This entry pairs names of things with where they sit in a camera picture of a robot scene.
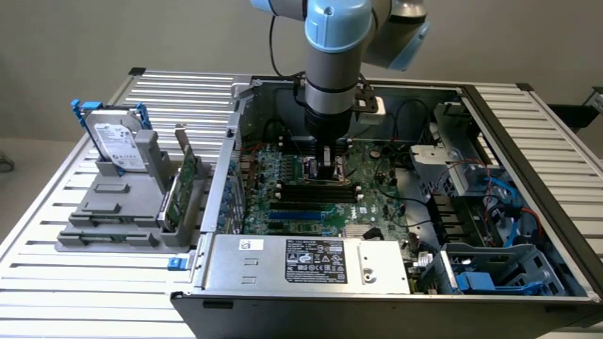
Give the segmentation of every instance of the motherboard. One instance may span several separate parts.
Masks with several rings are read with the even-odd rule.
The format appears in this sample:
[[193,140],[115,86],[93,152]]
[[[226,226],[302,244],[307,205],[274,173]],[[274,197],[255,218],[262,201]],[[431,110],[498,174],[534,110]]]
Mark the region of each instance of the motherboard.
[[378,228],[386,240],[406,239],[406,206],[382,145],[350,143],[329,180],[317,179],[317,161],[302,151],[275,143],[247,149],[245,234],[362,238]]

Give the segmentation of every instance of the metal workbench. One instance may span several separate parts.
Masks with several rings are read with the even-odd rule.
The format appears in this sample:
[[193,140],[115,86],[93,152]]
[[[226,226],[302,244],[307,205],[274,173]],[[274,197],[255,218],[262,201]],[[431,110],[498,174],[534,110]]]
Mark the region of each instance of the metal workbench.
[[[173,159],[182,157],[173,129],[187,124],[197,154],[215,163],[234,110],[234,77],[147,70],[129,76],[110,103],[146,103],[159,145]],[[513,84],[473,85],[603,257],[602,163],[534,92]],[[54,249],[95,178],[97,157],[85,136],[0,245],[0,337],[193,338],[166,294],[179,290],[191,273],[166,269],[171,255]],[[602,331],[598,325],[546,338],[603,338]]]

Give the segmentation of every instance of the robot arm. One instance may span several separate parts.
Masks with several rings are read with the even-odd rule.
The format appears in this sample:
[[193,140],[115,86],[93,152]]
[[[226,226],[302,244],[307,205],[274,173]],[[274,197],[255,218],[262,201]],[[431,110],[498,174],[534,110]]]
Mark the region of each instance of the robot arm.
[[362,62],[405,71],[413,60],[429,31],[423,1],[253,0],[253,5],[305,21],[306,128],[317,149],[326,149],[349,132]]

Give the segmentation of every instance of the white label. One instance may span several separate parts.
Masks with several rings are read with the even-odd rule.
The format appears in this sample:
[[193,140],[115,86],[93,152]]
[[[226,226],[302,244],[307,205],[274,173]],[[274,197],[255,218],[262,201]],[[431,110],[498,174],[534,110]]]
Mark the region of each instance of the white label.
[[146,171],[143,157],[130,129],[114,124],[97,124],[95,129],[113,163],[126,171]]
[[241,239],[239,240],[241,251],[263,251],[265,240],[263,239]]

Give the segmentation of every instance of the gray wall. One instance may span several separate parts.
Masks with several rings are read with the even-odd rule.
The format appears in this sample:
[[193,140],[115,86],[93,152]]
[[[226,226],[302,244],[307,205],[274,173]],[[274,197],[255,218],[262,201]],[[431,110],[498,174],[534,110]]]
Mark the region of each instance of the gray wall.
[[[426,0],[433,29],[405,74],[529,82],[549,102],[603,84],[603,1]],[[271,73],[269,14],[249,0],[0,0],[0,136],[75,140],[70,100],[106,100],[133,66]],[[278,20],[278,64],[303,67],[303,26]]]

